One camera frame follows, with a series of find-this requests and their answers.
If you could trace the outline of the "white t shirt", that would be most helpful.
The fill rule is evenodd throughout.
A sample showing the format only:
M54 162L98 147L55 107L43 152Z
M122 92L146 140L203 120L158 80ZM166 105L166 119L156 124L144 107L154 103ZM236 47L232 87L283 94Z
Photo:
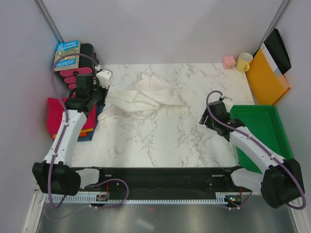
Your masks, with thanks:
M144 119L162 108L181 117L189 109L172 85L155 75L144 73L128 89L109 92L106 102L109 108L99 114L99 121L113 115Z

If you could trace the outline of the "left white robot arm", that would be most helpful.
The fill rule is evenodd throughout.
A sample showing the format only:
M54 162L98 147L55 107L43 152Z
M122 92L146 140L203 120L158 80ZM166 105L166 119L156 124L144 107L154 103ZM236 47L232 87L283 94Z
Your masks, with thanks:
M46 194L74 196L90 185L105 189L107 180L96 168L72 169L72 157L87 117L97 106L104 106L112 72L101 70L95 75L78 74L76 88L63 103L61 124L52 147L42 163L34 163L32 172L40 190Z

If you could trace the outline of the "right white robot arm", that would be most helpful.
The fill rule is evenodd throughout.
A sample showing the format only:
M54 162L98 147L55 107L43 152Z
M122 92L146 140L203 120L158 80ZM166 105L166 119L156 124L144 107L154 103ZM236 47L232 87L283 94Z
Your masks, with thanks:
M285 159L277 154L257 139L242 121L231 118L232 106L230 98L207 102L199 123L216 131L219 136L243 151L261 173L236 166L223 178L223 187L234 191L241 186L261 193L266 203L274 209L288 205L293 209L303 210L307 201L300 163L294 158Z

